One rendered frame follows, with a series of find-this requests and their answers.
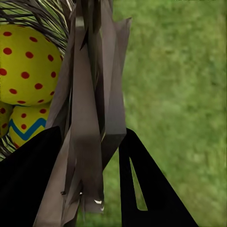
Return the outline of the easter egg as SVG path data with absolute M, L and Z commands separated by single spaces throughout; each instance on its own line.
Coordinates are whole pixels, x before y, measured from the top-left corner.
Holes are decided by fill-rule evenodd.
M 59 49 L 30 27 L 0 25 L 0 101 L 22 107 L 53 99 L 63 62 Z
M 15 148 L 20 148 L 44 131 L 52 100 L 38 106 L 14 107 L 9 119 L 9 133 Z
M 0 101 L 0 138 L 9 134 L 9 119 L 16 106 Z

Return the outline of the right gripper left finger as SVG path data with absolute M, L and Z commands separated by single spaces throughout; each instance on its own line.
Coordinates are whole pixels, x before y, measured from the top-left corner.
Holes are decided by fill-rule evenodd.
M 61 148 L 48 128 L 0 160 L 0 227 L 32 227 Z

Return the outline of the wicker basket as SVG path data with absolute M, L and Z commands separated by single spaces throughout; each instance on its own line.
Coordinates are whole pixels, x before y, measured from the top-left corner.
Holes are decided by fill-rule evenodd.
M 15 7 L 0 7 L 0 22 L 34 29 L 63 56 L 44 129 L 60 126 L 62 143 L 32 227 L 76 227 L 79 205 L 84 223 L 85 212 L 104 213 L 103 171 L 127 134 L 122 73 L 132 17 L 114 23 L 114 0 L 0 2 Z M 11 9 L 32 13 L 4 12 Z M 6 146 L 0 138 L 2 158 L 12 153 L 7 146 L 17 150 L 6 136 Z

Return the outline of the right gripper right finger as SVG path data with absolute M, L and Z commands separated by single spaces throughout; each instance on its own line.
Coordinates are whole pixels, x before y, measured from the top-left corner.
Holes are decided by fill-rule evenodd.
M 126 130 L 119 146 L 122 227 L 199 227 L 137 134 Z M 130 158 L 148 211 L 137 208 Z

